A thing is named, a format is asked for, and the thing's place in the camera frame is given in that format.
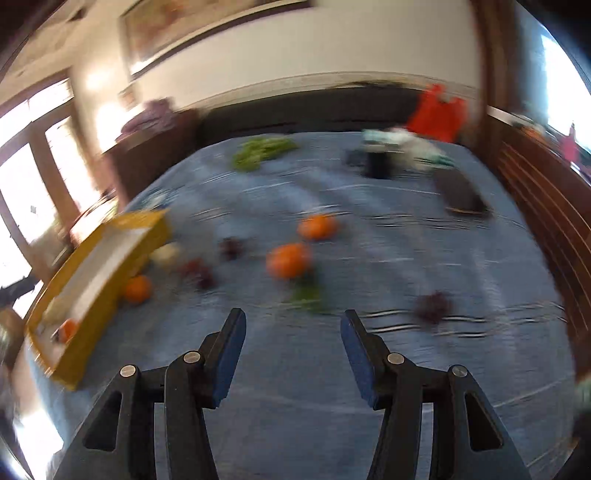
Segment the purple cloth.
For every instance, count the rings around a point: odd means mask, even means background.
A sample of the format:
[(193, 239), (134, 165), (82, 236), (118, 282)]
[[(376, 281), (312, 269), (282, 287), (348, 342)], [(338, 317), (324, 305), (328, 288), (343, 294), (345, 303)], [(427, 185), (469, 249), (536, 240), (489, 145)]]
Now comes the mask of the purple cloth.
[(139, 131), (165, 131), (170, 129), (176, 119), (176, 111), (168, 98), (149, 100), (141, 112), (128, 120), (121, 128), (122, 135), (131, 135)]

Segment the blue plaid tablecloth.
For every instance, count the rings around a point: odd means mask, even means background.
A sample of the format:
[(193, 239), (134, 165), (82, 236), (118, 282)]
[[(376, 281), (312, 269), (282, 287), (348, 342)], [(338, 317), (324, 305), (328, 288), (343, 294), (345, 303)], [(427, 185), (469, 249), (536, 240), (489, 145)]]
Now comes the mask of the blue plaid tablecloth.
[(301, 133), (259, 170), (232, 169), (243, 140), (190, 155), (138, 194), (161, 205), (187, 259), (211, 265), (201, 292), (151, 268), (152, 299), (113, 317), (75, 391), (31, 370), (70, 441), (126, 364), (149, 370), (196, 348), (232, 308), (247, 332), (228, 398), (206, 415), (223, 479), (363, 479), (382, 417), (360, 396), (339, 334), (342, 312), (415, 364), (462, 364), (535, 479), (562, 466), (574, 366), (561, 298), (516, 205), (465, 148), (443, 152), (491, 208), (451, 214), (424, 173), (363, 177), (346, 161), (358, 133)]

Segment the orange tangerine near tray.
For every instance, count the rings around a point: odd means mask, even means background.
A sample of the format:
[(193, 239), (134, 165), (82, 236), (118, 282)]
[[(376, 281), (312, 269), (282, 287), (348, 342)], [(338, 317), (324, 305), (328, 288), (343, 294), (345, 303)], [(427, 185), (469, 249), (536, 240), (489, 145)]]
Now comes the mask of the orange tangerine near tray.
[(132, 305), (140, 305), (151, 298), (152, 284), (147, 276), (138, 275), (131, 278), (122, 291), (123, 299)]

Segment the orange tangerine with leaf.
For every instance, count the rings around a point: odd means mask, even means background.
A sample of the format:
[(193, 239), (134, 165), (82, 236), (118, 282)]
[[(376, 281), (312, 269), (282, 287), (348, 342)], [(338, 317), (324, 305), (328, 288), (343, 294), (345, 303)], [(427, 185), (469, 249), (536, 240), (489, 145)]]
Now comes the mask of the orange tangerine with leaf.
[(287, 286), (290, 306), (318, 315), (331, 313), (321, 272), (307, 244), (277, 246), (267, 254), (266, 268), (270, 276)]

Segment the black smartphone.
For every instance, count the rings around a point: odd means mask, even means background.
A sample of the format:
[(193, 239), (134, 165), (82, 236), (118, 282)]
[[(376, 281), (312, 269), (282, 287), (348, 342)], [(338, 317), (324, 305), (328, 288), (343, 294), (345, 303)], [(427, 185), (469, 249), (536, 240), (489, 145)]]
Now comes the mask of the black smartphone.
[(490, 215), (487, 203), (461, 171), (455, 168), (438, 168), (434, 169), (431, 175), (447, 210), (458, 215), (483, 218)]

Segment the orange tangerine in tray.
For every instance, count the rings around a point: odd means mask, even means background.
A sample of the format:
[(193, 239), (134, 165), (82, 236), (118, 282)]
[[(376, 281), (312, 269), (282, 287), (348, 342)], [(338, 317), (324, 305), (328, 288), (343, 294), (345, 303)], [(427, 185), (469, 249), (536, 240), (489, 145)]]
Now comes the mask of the orange tangerine in tray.
[(72, 318), (66, 319), (57, 329), (57, 341), (66, 344), (76, 333), (78, 322)]

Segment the small black box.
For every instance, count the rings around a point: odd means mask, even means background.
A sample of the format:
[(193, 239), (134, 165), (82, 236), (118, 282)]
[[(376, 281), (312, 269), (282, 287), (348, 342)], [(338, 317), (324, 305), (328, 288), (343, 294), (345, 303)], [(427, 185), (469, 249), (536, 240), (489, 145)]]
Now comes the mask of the small black box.
[(356, 169), (363, 177), (391, 179), (393, 167), (387, 151), (356, 149), (346, 154), (346, 165)]

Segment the green lettuce leaves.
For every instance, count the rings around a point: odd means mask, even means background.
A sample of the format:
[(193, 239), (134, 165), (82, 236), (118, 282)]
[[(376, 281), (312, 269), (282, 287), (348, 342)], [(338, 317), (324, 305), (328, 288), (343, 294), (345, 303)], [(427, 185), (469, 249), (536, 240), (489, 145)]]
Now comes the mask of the green lettuce leaves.
[(297, 149), (297, 144), (287, 137), (260, 137), (246, 141), (232, 157), (232, 167), (238, 172), (259, 170), (263, 162), (279, 158)]

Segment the red plastic bag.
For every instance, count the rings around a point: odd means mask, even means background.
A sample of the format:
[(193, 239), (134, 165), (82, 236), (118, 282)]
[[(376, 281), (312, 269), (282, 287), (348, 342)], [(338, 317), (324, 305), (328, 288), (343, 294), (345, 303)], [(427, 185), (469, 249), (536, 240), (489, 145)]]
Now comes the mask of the red plastic bag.
[(409, 132), (447, 143), (458, 139), (468, 118), (468, 104), (457, 96), (445, 100), (445, 91), (442, 84), (433, 84), (422, 92), (417, 108), (406, 123)]

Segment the framed wall painting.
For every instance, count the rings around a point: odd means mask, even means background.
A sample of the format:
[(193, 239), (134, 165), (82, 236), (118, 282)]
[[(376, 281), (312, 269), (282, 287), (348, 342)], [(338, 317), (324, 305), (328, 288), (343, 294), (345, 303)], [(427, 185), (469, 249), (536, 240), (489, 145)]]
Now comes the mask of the framed wall painting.
[(137, 79), (209, 35), (311, 5), (311, 1), (137, 1), (120, 17), (129, 75)]

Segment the dark red plum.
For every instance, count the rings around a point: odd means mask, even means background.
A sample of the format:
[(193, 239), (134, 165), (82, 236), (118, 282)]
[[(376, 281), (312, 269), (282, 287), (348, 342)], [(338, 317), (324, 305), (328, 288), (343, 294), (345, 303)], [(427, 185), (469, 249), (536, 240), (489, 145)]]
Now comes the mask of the dark red plum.
[(435, 291), (418, 298), (414, 314), (423, 322), (437, 324), (450, 316), (453, 308), (453, 300), (448, 292)]
[(242, 239), (236, 237), (226, 237), (219, 243), (219, 250), (221, 256), (226, 260), (235, 260), (242, 256), (243, 242)]
[(180, 267), (180, 274), (183, 279), (192, 282), (201, 291), (211, 290), (216, 285), (211, 267), (200, 258), (183, 263)]

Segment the yellow cardboard tray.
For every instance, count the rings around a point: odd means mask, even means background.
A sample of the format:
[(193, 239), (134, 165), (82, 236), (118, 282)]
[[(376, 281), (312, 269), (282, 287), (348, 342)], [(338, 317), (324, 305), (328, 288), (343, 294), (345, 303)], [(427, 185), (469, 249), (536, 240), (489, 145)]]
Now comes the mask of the yellow cardboard tray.
[[(29, 314), (25, 334), (34, 361), (50, 380), (77, 388), (96, 343), (116, 312), (127, 281), (170, 237), (166, 210), (132, 211), (99, 225), (45, 285)], [(68, 318), (73, 337), (57, 341)]]

